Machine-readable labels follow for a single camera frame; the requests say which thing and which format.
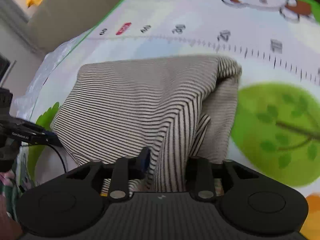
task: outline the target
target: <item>beige surface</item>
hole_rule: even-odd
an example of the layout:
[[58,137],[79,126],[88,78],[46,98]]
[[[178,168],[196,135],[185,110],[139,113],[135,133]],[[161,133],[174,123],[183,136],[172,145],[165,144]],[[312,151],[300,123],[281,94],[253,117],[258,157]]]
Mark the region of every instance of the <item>beige surface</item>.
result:
[[46,52],[95,26],[120,0],[44,0],[28,27]]

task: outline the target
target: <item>person's arm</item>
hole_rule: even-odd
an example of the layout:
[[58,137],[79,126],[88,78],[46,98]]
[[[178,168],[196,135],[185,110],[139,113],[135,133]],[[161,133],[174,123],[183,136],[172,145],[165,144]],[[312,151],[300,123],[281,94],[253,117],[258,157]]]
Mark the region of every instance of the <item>person's arm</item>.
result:
[[19,223],[10,218],[7,214],[5,197],[0,195],[0,239],[16,240],[22,235]]

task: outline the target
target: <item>clear plastic sheet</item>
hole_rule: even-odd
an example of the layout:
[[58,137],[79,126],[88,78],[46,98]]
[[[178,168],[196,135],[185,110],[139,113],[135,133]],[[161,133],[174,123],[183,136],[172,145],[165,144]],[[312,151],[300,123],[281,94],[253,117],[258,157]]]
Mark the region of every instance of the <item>clear plastic sheet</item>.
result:
[[45,56],[42,64],[36,72],[35,77],[28,86],[25,95],[18,97],[13,101],[13,104],[17,108],[17,117],[30,120],[38,95],[48,76],[74,48],[74,46],[76,46],[84,38],[88,31],[71,39],[70,41],[66,41],[57,47],[53,52],[50,52]]

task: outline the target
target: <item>striped fabric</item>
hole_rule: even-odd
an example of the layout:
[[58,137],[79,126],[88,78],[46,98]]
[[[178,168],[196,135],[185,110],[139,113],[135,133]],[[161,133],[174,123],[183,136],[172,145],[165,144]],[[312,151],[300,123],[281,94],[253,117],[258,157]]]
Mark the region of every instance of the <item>striped fabric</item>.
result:
[[146,178],[131,190],[183,191],[189,156],[219,163],[227,154],[241,71],[199,55],[84,65],[52,128],[79,165],[148,146]]

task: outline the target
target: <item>silver bolt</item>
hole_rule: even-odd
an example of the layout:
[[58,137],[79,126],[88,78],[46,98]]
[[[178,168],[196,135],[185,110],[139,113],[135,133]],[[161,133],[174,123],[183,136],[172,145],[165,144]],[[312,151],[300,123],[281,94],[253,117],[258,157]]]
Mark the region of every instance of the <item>silver bolt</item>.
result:
[[110,193],[110,197],[116,198],[116,199],[123,198],[125,197],[125,192],[121,190],[115,190]]
[[211,198],[214,196],[214,193],[209,190],[202,190],[202,191],[199,191],[198,196],[200,198]]

